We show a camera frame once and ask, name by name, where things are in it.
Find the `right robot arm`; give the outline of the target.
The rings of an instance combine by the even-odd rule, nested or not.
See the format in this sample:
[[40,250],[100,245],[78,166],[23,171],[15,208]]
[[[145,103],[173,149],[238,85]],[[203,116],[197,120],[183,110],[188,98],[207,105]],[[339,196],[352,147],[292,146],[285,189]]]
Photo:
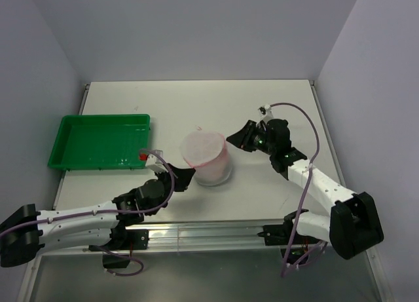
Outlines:
[[289,242],[310,236],[330,243],[340,257],[351,259],[384,240],[373,197],[341,186],[313,166],[293,147],[286,120],[248,121],[227,141],[243,151],[266,153],[277,173],[300,186],[326,210],[324,216],[305,209],[285,216],[283,235]]

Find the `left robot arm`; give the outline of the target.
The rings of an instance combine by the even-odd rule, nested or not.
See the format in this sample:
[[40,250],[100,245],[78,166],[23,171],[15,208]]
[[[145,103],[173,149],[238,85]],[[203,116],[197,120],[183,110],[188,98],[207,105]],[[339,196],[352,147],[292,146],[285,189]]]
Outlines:
[[155,178],[110,201],[62,211],[21,206],[1,223],[1,266],[16,267],[37,255],[88,246],[118,250],[128,240],[127,227],[140,224],[168,205],[173,193],[187,190],[193,168],[161,168]]

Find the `green plastic tray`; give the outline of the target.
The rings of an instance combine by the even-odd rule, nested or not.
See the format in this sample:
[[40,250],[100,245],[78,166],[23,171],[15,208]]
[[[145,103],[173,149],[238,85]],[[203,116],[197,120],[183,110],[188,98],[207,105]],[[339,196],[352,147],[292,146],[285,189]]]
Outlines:
[[143,169],[140,150],[148,146],[150,120],[148,114],[64,116],[48,166],[63,171]]

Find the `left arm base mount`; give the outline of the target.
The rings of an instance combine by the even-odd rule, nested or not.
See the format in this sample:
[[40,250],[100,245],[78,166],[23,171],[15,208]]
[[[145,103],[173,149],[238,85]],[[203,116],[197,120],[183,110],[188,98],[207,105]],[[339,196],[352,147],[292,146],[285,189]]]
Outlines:
[[105,269],[126,269],[131,262],[134,250],[146,250],[149,241],[147,229],[125,230],[112,229],[110,241],[103,246],[90,245],[90,252],[102,253],[102,265]]

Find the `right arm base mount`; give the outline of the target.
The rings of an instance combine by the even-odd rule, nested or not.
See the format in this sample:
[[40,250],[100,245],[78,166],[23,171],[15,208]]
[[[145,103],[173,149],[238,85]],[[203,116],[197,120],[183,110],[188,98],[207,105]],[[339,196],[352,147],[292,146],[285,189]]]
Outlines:
[[[287,228],[286,224],[264,225],[263,230],[257,236],[264,239],[265,246],[284,246],[281,249],[282,257],[285,257],[286,246],[291,236],[292,228]],[[294,264],[301,256],[308,251],[309,244],[315,244],[316,239],[309,236],[295,235],[287,263]]]

